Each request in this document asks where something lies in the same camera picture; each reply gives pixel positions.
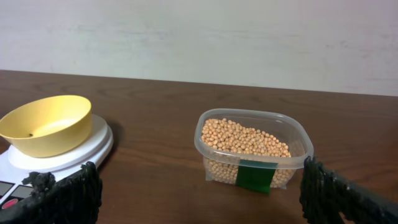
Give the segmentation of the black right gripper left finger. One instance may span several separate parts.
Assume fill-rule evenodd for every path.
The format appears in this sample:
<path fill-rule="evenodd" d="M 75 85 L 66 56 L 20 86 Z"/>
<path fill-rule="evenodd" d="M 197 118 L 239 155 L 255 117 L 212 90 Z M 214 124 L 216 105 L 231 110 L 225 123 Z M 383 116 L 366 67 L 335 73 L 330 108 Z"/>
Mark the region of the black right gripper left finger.
<path fill-rule="evenodd" d="M 98 219 L 103 182 L 94 163 L 56 181 L 51 172 L 31 172 L 22 180 L 33 186 L 30 196 L 1 210 L 1 224 L 89 223 Z"/>

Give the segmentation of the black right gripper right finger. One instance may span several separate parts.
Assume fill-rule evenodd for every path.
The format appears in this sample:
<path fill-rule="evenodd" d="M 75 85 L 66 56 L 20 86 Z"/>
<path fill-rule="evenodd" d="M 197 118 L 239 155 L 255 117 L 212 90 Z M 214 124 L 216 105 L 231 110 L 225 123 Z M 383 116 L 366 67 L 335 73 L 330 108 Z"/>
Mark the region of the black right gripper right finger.
<path fill-rule="evenodd" d="M 327 169 L 314 157 L 304 160 L 299 202 L 311 224 L 397 224 L 397 204 Z"/>

